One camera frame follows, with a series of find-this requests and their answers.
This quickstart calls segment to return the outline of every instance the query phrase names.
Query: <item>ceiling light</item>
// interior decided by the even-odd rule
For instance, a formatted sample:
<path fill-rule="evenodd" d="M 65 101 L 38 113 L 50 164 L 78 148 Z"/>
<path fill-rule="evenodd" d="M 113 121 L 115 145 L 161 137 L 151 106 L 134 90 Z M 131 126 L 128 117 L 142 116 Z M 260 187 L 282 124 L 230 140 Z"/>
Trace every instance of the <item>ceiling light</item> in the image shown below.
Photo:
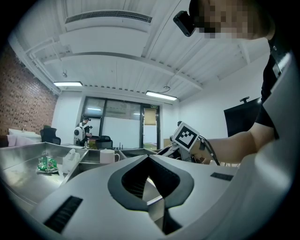
<path fill-rule="evenodd" d="M 82 87 L 81 82 L 54 82 L 54 85 L 57 87 Z"/>
<path fill-rule="evenodd" d="M 98 108 L 88 108 L 89 110 L 95 110 L 95 111 L 101 111 L 101 109 Z"/>
<path fill-rule="evenodd" d="M 175 101 L 177 99 L 176 97 L 172 97 L 172 96 L 169 96 L 166 94 L 161 94 L 161 93 L 152 92 L 152 91 L 147 91 L 146 95 L 151 96 L 151 97 L 156 97 L 156 98 L 163 98 L 163 99 L 167 99 L 167 100 L 171 100 L 171 101 Z"/>

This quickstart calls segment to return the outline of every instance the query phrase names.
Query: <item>air vent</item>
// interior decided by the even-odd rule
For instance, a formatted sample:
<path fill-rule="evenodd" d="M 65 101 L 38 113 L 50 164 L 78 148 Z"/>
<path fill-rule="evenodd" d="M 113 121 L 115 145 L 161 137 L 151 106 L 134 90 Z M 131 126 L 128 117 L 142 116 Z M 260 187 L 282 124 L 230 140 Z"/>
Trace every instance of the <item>air vent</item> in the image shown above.
<path fill-rule="evenodd" d="M 82 14 L 74 15 L 72 17 L 68 17 L 65 23 L 67 24 L 78 20 L 88 19 L 93 17 L 125 17 L 125 18 L 137 19 L 146 23 L 152 22 L 152 17 L 143 14 L 138 14 L 138 13 L 132 13 L 126 11 L 94 11 L 94 12 L 82 13 Z"/>

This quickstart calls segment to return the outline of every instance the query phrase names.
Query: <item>office chair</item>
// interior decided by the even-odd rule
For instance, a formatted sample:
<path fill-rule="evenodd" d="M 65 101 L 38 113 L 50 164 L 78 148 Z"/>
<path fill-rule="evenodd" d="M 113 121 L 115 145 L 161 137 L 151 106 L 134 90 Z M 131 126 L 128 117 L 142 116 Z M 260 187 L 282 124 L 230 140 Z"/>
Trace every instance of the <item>office chair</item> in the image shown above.
<path fill-rule="evenodd" d="M 40 131 L 42 142 L 53 143 L 56 145 L 60 145 L 61 139 L 55 134 L 56 128 L 47 127 Z"/>
<path fill-rule="evenodd" d="M 96 142 L 97 149 L 112 149 L 113 150 L 113 141 L 109 136 L 100 136 L 100 139 L 97 139 Z"/>

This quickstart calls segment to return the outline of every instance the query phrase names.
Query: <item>desk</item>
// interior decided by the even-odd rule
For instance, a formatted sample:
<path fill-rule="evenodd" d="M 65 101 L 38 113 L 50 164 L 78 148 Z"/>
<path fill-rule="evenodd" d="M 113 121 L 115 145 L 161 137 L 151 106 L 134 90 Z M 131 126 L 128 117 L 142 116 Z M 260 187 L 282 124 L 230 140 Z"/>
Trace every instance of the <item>desk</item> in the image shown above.
<path fill-rule="evenodd" d="M 36 134 L 35 132 L 22 132 L 21 130 L 16 129 L 8 129 L 9 135 L 18 135 L 21 137 L 29 138 L 30 140 L 34 141 L 35 143 L 41 143 L 42 137 L 41 135 Z"/>

